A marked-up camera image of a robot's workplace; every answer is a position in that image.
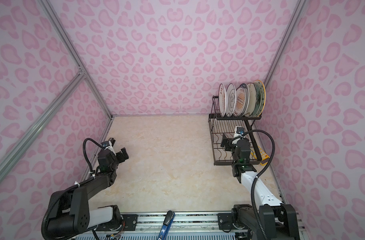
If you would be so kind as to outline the large orange sunburst plate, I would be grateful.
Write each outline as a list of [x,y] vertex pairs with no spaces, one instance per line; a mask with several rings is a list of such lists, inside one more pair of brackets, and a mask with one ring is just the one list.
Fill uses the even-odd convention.
[[227,92],[224,84],[219,85],[218,104],[221,117],[225,117],[227,111]]

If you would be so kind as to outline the white plate grey cloud outline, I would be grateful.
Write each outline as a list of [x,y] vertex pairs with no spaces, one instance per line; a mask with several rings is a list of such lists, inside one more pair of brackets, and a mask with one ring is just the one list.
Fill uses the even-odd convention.
[[231,117],[233,115],[233,111],[235,108],[235,96],[236,96],[236,88],[233,83],[230,83],[226,89],[227,96],[227,105],[226,105],[226,117]]

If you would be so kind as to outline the small orange sunburst plate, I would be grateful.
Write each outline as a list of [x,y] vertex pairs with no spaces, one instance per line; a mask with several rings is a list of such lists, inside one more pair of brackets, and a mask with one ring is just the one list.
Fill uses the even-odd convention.
[[244,90],[244,84],[241,84],[236,89],[235,108],[233,113],[234,116],[242,117],[244,114],[244,107],[245,107],[245,90]]

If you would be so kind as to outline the cream floral branch plate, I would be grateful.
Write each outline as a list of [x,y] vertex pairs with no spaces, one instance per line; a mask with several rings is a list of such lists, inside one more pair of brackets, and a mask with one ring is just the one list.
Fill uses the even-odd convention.
[[257,92],[256,92],[255,85],[253,83],[250,83],[247,86],[248,86],[248,93],[249,93],[249,102],[248,102],[248,107],[247,107],[247,113],[248,113],[248,116],[251,117],[254,112],[255,105],[256,105]]

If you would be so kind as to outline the green rim lettered plate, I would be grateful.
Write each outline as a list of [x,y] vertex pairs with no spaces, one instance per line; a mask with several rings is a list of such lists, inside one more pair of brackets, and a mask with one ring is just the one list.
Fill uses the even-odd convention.
[[244,117],[248,116],[247,109],[249,106],[249,86],[248,84],[244,84],[244,90],[245,90],[245,107],[244,107]]

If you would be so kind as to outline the star and cat plate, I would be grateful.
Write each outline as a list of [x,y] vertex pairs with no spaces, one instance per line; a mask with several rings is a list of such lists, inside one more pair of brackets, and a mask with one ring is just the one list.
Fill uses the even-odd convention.
[[265,90],[265,86],[264,83],[260,80],[256,80],[255,83],[259,86],[260,89],[260,106],[259,106],[259,110],[258,110],[258,117],[261,116],[264,106],[265,106],[265,98],[266,98],[266,90]]

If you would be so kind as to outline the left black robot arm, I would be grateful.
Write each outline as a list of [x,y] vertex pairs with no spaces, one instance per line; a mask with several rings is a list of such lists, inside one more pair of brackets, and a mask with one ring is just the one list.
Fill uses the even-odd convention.
[[41,224],[43,238],[68,240],[98,227],[121,231],[124,220],[118,206],[91,210],[89,200],[114,184],[118,165],[127,159],[129,155],[125,148],[116,154],[109,149],[102,150],[98,154],[100,171],[97,174],[53,193]]

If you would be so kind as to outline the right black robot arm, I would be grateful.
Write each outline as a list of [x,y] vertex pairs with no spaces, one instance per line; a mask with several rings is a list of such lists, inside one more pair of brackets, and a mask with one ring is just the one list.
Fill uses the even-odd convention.
[[298,240],[298,220],[294,207],[275,197],[260,179],[264,170],[258,172],[250,163],[250,143],[247,139],[224,138],[222,148],[232,153],[232,175],[250,193],[250,204],[234,205],[231,222],[220,228],[225,231],[241,230],[237,237],[243,240]]

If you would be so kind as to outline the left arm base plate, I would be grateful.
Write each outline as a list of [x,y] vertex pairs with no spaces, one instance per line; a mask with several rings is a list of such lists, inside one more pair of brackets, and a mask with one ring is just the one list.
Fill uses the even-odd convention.
[[138,215],[136,214],[124,214],[120,217],[114,217],[112,219],[112,226],[109,227],[111,231],[135,231],[138,221]]

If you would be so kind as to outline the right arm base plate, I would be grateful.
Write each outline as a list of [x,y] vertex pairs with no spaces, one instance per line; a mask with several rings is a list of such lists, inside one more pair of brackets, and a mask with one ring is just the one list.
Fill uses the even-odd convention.
[[219,230],[230,233],[232,230],[236,230],[234,226],[234,220],[231,213],[219,213],[217,214],[217,222]]

